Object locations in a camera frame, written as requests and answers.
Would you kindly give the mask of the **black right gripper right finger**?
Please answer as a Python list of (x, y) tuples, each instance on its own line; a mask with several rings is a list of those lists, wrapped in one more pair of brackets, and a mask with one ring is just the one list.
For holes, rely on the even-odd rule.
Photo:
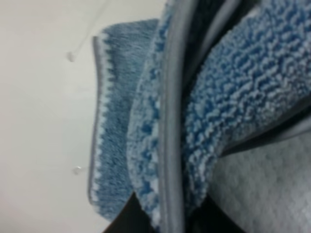
[(202, 205), (191, 215), (190, 233), (244, 233), (210, 197), (207, 195)]

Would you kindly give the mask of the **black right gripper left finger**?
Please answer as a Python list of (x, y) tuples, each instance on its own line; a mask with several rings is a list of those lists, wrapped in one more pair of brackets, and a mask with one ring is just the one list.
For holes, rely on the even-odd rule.
[(103, 233), (155, 233), (148, 216), (133, 193), (120, 214)]

